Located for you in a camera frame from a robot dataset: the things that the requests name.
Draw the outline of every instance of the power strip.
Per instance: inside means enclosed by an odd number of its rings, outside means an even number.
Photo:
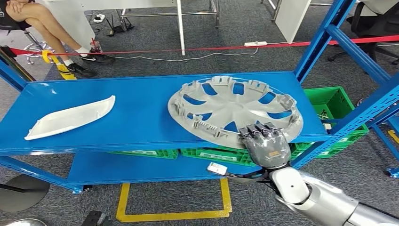
[[[94,17],[94,22],[95,23],[101,23],[103,20],[105,19],[105,15],[104,14],[97,14],[95,17]]]
[[[265,41],[255,41],[255,42],[246,42],[244,43],[245,47],[249,47],[249,46],[266,46],[267,42]]]

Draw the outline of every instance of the white connector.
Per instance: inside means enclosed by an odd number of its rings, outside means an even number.
[[[333,128],[330,123],[323,123],[323,126],[324,126],[324,129],[326,129],[326,130]]]
[[[227,167],[224,165],[220,165],[214,162],[211,162],[207,168],[208,171],[215,173],[215,174],[219,174],[219,175],[226,175],[227,172]]]
[[[104,14],[97,14],[94,17],[93,21],[96,22],[96,23],[101,23],[104,19],[105,19],[105,15]]]

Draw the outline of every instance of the gray carpet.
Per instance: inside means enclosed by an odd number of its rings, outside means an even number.
[[[207,9],[207,1],[186,1],[185,11]],[[326,13],[325,7],[311,7],[304,19],[296,41],[310,40]],[[248,41],[269,43],[284,41],[277,27],[270,23],[270,14],[259,0],[229,0],[222,4],[221,27],[213,28],[212,16],[191,16],[184,18],[187,48],[242,45]],[[133,30],[106,37],[106,29],[99,32],[103,49],[170,49],[179,48],[176,18],[153,17],[131,19]],[[343,30],[353,37],[349,26]],[[250,72],[270,70],[291,70],[295,67],[305,48],[268,48],[255,56],[212,56],[203,60],[183,63],[158,62],[143,59],[118,60],[112,67],[87,64],[99,72],[98,77],[151,76],[168,74]],[[399,48],[389,49],[399,52]],[[331,63],[326,57],[340,52],[338,47],[328,47],[303,84],[304,88],[343,86],[351,100],[356,103],[367,97],[376,84],[348,57]],[[251,52],[231,50],[224,52]],[[188,52],[187,57],[199,57],[210,52]],[[178,53],[140,54],[146,57],[181,59]],[[389,73],[398,68],[390,64],[392,59],[378,55],[380,65]],[[60,79],[52,68],[47,80]],[[26,162],[66,176],[72,155],[44,155],[19,157]],[[398,163],[373,132],[331,159],[314,160],[303,170],[342,188],[347,194],[374,205],[387,212],[399,215],[398,180],[382,173],[388,166]],[[15,173],[0,168],[0,182]],[[0,225],[18,218],[40,218],[49,226],[80,226],[90,210],[104,211],[113,220],[113,226],[162,225],[162,226],[297,226],[317,225],[310,220],[289,211],[273,199],[273,193],[260,184],[239,185],[229,182],[233,212],[229,218],[180,220],[169,222],[143,222],[123,224],[115,220],[120,185],[94,186],[81,195],[51,186],[49,194],[35,207],[19,212],[0,212]],[[162,213],[196,210],[219,210],[222,200],[218,180],[132,184],[129,193],[127,214]]]

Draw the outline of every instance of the shelf surface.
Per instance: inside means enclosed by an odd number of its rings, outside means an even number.
[[[207,171],[210,162],[183,156],[173,160],[104,152],[79,153],[75,154],[68,183],[97,185],[220,178]],[[229,172],[237,174],[247,174],[260,169],[224,162],[220,164],[227,166]]]
[[[304,127],[294,142],[330,137],[292,72],[49,81],[29,83],[0,123],[0,155],[214,147],[177,124],[168,113],[167,102],[184,83],[215,75],[264,81],[297,100]],[[62,134],[24,140],[46,114],[111,95],[116,96],[114,108],[103,118]]]

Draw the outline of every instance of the white sock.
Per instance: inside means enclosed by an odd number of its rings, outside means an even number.
[[[75,50],[78,53],[89,53],[90,50],[85,49],[84,47],[81,47],[80,49]],[[81,54],[82,57],[87,57],[87,54]]]
[[[69,66],[69,65],[71,65],[71,64],[73,64],[73,61],[71,60],[71,59],[69,59],[69,60],[64,60],[63,61],[64,62],[64,64],[65,64],[65,66]]]

